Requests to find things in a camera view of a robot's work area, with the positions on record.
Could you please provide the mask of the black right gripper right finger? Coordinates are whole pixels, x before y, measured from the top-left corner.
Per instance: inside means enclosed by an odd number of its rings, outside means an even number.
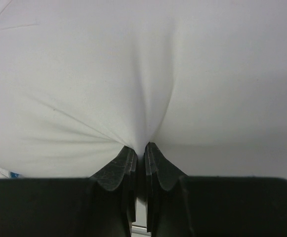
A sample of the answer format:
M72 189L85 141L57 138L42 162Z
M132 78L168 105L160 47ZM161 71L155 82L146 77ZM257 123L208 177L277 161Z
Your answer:
M147 231L154 237L287 237L287 179L188 176L149 143Z

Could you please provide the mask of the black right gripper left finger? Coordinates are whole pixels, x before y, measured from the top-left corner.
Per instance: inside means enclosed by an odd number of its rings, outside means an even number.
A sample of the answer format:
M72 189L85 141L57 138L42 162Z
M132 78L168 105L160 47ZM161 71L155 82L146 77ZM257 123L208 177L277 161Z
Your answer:
M128 237L137 155L128 147L88 178L0 179L0 237Z

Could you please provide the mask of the white pillow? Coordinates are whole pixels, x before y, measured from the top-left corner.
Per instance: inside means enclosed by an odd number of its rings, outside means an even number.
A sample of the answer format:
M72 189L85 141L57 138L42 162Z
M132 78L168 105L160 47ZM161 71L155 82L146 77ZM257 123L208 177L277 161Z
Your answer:
M0 0L0 168L87 177L150 141L287 162L287 0Z

